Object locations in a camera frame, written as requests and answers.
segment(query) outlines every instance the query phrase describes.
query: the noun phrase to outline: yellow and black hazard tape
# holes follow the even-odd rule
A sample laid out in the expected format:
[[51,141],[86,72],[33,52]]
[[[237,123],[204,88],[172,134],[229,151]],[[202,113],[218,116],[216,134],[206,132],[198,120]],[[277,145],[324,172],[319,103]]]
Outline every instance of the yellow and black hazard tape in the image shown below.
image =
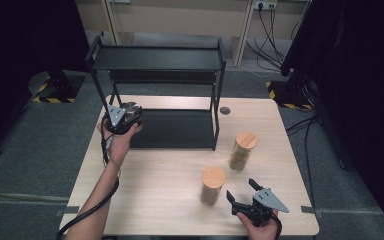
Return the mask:
[[39,90],[36,93],[36,96],[33,98],[33,102],[46,102],[46,103],[73,103],[75,98],[63,98],[63,97],[44,97],[41,94],[44,93],[48,86],[50,77],[46,79],[46,81],[40,86]]
[[307,104],[308,102],[305,101],[305,104],[297,104],[294,101],[285,98],[284,93],[279,93],[278,89],[275,89],[272,82],[266,82],[267,90],[269,92],[270,99],[275,101],[277,105],[281,108],[299,108],[299,109],[312,109],[312,106],[310,104]]

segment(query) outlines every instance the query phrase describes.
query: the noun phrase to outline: black metal shelf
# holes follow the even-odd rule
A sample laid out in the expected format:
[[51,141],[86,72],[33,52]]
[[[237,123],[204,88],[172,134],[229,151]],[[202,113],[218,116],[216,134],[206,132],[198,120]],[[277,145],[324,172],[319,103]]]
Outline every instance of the black metal shelf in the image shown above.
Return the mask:
[[[144,109],[144,127],[135,134],[132,147],[215,150],[220,130],[218,107],[226,68],[221,39],[213,48],[104,46],[97,36],[86,56],[86,63],[105,108],[115,99],[122,103],[117,89],[117,85],[121,84],[211,87],[208,109]],[[109,103],[99,83],[98,70],[106,70],[111,80],[113,91]]]

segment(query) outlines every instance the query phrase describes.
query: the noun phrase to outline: gray floor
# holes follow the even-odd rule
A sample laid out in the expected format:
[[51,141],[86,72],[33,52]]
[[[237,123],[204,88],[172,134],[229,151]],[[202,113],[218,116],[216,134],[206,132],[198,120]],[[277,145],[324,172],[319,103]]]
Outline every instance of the gray floor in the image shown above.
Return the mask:
[[[229,39],[223,41],[229,49]],[[286,54],[290,41],[277,43]],[[214,38],[140,34],[134,44],[203,46],[214,44]],[[249,50],[244,53],[240,68],[232,65],[229,53],[228,57],[222,97],[269,98],[265,82],[287,80],[276,72],[259,68],[255,55]],[[46,73],[41,73],[31,79],[32,93],[46,77]],[[103,82],[103,86],[109,91],[109,84]],[[121,91],[143,95],[202,95],[199,87],[185,89],[168,85],[130,85]],[[101,107],[96,88],[87,74],[74,103],[28,103],[1,145],[0,239],[55,238],[61,221],[58,213],[71,194]],[[315,114],[297,109],[280,108],[279,111],[285,128]],[[310,193],[313,189],[320,226],[315,238],[384,239],[382,211],[359,174],[340,168],[323,126],[315,123],[309,130],[306,143],[309,169],[305,129],[289,139],[307,190]],[[282,239],[312,237],[284,236]]]

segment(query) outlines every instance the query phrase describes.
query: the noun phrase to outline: black cable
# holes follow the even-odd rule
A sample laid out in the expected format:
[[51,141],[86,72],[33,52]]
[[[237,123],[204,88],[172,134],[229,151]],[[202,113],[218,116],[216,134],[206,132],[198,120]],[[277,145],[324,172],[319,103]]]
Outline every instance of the black cable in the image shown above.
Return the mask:
[[279,239],[280,233],[282,232],[282,222],[279,220],[279,218],[276,216],[276,214],[272,213],[270,215],[270,218],[273,219],[277,224],[277,231],[276,231],[276,237],[275,239]]
[[[111,136],[109,136],[107,139],[104,138],[104,130],[103,129],[104,129],[104,120],[105,120],[105,118],[106,118],[106,115],[104,115],[102,117],[102,121],[101,121],[101,146],[102,146],[102,152],[103,152],[103,156],[104,156],[103,160],[105,162],[104,166],[106,166],[106,164],[108,164],[108,156],[107,156],[106,143],[107,143],[108,139],[110,139],[114,135],[114,134],[111,134]],[[108,193],[108,195],[105,196],[105,198],[102,199],[102,201],[100,201],[98,204],[96,204],[93,208],[91,208],[88,211],[80,214],[79,216],[75,217],[73,220],[68,222],[58,232],[56,239],[57,240],[62,239],[62,235],[65,233],[65,231],[67,231],[67,229],[71,228],[72,226],[74,226],[78,222],[82,221],[83,219],[87,218],[92,213],[96,212],[98,209],[100,209],[102,206],[104,206],[108,202],[108,200],[111,199],[111,197],[114,195],[114,193],[117,191],[119,184],[120,184],[119,178],[117,177],[117,179],[116,179],[116,181],[114,183],[114,187],[111,189],[111,191]]]
[[264,40],[264,42],[263,42],[263,45],[261,46],[261,49],[266,45],[266,43],[267,43],[267,40],[269,40],[269,38],[268,37],[266,37],[266,40]]
[[294,125],[290,126],[289,128],[287,128],[287,129],[286,129],[286,132],[291,131],[291,130],[301,130],[301,129],[305,128],[306,125],[300,125],[300,124],[305,123],[305,122],[307,122],[307,121],[310,121],[310,123],[312,123],[317,117],[318,117],[318,115],[315,114],[314,116],[312,116],[312,117],[310,117],[310,118],[301,120],[301,121],[295,123]]
[[307,98],[307,101],[311,104],[311,106],[315,107],[316,106],[316,104],[315,104],[316,101],[315,101],[315,99],[313,97],[313,94],[311,94],[310,91],[308,90],[307,85],[304,85],[301,88],[301,92],[305,96],[305,98]]
[[294,32],[295,32],[295,29],[298,27],[298,24],[299,24],[300,22],[301,22],[301,20],[298,21],[298,22],[295,24],[294,28],[292,28],[292,32],[291,32],[291,40],[294,40]]
[[276,48],[276,43],[274,41],[274,19],[276,17],[276,10],[274,10],[273,8],[270,9],[270,31],[271,31],[271,34],[272,34],[272,43],[273,43],[273,48],[274,48],[274,52],[279,60],[279,63],[283,62],[283,55],[277,50]]
[[263,58],[264,60],[266,60],[268,63],[270,63],[272,66],[274,66],[275,68],[277,68],[277,69],[270,69],[270,68],[265,68],[265,67],[262,67],[262,66],[260,66],[261,68],[263,68],[263,69],[266,69],[266,70],[271,70],[271,71],[276,71],[276,72],[280,72],[280,70],[278,70],[278,68],[280,67],[280,66],[278,66],[275,62],[273,62],[268,56],[266,56],[266,55],[264,55],[265,53],[262,53],[262,54],[260,54],[260,53],[258,53],[258,51],[257,50],[255,50],[250,44],[249,44],[249,42],[248,41],[246,41],[246,45],[255,53],[255,54],[257,54],[257,56],[260,56],[261,58]]
[[260,65],[260,56],[258,54],[255,54],[255,56],[257,56],[257,65],[258,65],[258,67],[260,67],[261,69],[264,69],[264,70],[275,71],[275,69],[270,69],[270,68],[266,68],[266,67],[261,66]]
[[64,234],[65,231],[67,231],[67,229],[71,228],[72,226],[74,226],[75,224],[77,224],[78,222],[82,221],[83,219],[87,218],[88,216],[90,216],[92,213],[96,212],[98,209],[100,209],[102,206],[104,206],[108,200],[111,199],[111,197],[114,195],[114,193],[117,191],[117,188],[118,188],[118,185],[119,185],[119,179],[117,178],[117,180],[115,181],[115,184],[114,184],[114,187],[111,189],[111,192],[108,193],[108,195],[101,201],[99,202],[95,207],[89,209],[88,211],[80,214],[79,216],[77,216],[76,218],[74,218],[73,220],[71,220],[70,222],[68,222],[57,234],[57,240],[60,240],[62,239],[62,235]]
[[311,200],[311,205],[316,209],[316,205],[314,202],[314,193],[313,193],[313,181],[311,177],[311,171],[310,171],[310,161],[308,158],[308,146],[307,146],[307,139],[308,139],[308,132],[310,131],[310,125],[311,121],[307,125],[307,131],[305,132],[305,138],[304,138],[304,152],[305,152],[305,162],[307,165],[307,172],[308,172],[308,180],[309,180],[309,188],[310,188],[310,200]]
[[276,48],[276,45],[275,45],[275,43],[274,43],[274,16],[273,16],[273,9],[271,9],[270,10],[270,23],[271,23],[271,26],[270,26],[270,32],[267,32],[267,28],[266,28],[266,24],[264,23],[264,21],[263,21],[263,17],[261,16],[261,11],[259,11],[258,12],[258,15],[259,15],[259,17],[260,17],[260,21],[261,21],[261,23],[263,24],[263,28],[264,28],[264,32],[266,33],[266,35],[268,36],[268,39],[269,39],[269,42],[270,42],[270,44],[272,45],[272,47],[273,47],[273,49],[274,49],[274,51],[275,51],[275,54],[276,54],[276,57],[278,58],[278,62],[280,63],[281,62],[281,60],[280,60],[280,58],[281,57],[284,57],[283,56],[283,54],[281,54],[278,50],[277,50],[277,48]]
[[257,48],[259,49],[259,51],[258,51],[259,54],[267,56],[272,61],[277,62],[280,65],[280,62],[278,62],[276,59],[274,59],[272,56],[268,55],[267,53],[263,52],[263,46],[264,46],[265,43],[263,43],[263,45],[260,47],[260,46],[258,46],[257,40],[255,38],[254,38],[254,43],[257,46]]
[[290,133],[290,134],[288,134],[288,137],[294,135],[295,133],[299,132],[301,129],[304,129],[304,128],[306,128],[306,126],[300,126],[299,128],[294,129],[295,131]]
[[299,108],[299,107],[297,107],[296,109],[300,112],[303,112],[303,113],[309,113],[309,112],[313,112],[315,110],[314,108],[308,109],[308,108]]

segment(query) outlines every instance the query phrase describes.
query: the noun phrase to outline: human arm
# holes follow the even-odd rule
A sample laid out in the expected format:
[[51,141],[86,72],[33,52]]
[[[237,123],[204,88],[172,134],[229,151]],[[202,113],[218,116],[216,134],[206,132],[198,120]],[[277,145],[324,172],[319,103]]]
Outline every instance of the human arm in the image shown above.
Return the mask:
[[[273,210],[273,213],[277,216],[278,211]],[[245,226],[248,231],[248,236],[250,240],[274,240],[276,239],[277,233],[277,223],[270,218],[267,225],[264,227],[256,227],[252,224],[251,220],[243,213],[238,212],[236,214],[239,220],[241,220],[242,224]]]
[[[108,139],[112,133],[106,128],[101,129],[102,125],[106,125],[105,122],[104,124],[98,124],[97,128],[99,131],[103,131],[104,138]],[[112,190],[118,178],[119,167],[123,164],[124,158],[129,152],[130,139],[136,132],[136,129],[137,124],[134,124],[127,133],[123,135],[113,135],[107,167],[102,172],[95,188],[80,209],[78,215],[95,207]],[[67,233],[66,239],[101,239],[108,217],[110,201],[111,200],[90,216],[72,226]]]

